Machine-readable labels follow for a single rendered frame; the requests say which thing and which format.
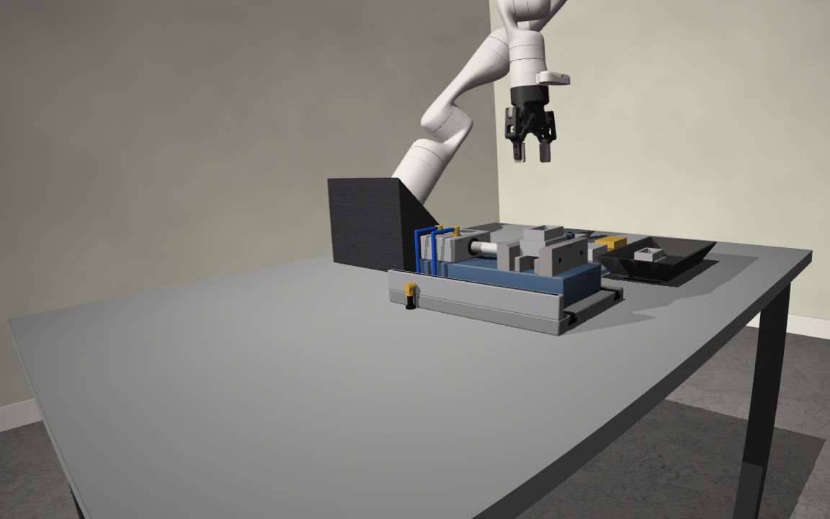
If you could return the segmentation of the white rectangular part with pocket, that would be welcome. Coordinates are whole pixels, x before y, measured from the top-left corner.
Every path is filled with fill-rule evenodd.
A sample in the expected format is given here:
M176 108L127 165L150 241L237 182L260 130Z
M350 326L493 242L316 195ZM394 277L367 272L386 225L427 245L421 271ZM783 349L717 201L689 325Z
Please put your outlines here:
M539 257L543 247L567 241L563 235L563 226L535 226L524 229L524 239L520 239L520 255Z
M645 253L648 252L648 253ZM666 263L664 256L664 249L645 249L635 251L635 260L643 260L643 262L663 262Z

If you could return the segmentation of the yellow rectangular block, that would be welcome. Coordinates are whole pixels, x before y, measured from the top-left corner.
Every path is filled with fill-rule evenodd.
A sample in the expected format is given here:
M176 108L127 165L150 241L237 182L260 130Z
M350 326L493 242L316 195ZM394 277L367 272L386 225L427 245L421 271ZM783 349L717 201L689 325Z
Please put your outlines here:
M608 251L610 251L627 245L627 237L606 236L603 239L595 240L595 244L608 245Z

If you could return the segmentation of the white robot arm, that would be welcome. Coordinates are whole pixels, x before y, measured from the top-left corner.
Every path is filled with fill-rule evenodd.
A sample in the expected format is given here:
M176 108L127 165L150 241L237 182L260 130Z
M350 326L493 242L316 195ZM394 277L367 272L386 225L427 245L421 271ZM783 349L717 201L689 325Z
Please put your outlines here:
M440 143L417 139L392 175L398 177L422 205L473 127L472 118L454 103L459 95L504 78L507 73L510 88L571 84L568 74L547 70L545 42L540 33L566 1L496 1L504 27L488 34L457 78L422 116L421 126Z

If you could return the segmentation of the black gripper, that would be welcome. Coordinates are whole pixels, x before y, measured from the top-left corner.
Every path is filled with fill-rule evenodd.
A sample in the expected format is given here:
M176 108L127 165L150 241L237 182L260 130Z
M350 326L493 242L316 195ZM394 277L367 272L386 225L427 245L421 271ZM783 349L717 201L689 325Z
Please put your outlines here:
M526 162L526 145L522 142L529 132L541 143L540 162L550 162L550 144L556 139L556 130L554 112L544 110L549 103L549 86L513 86L510 93L516 107L505 108L505 138L513 143L514 162Z

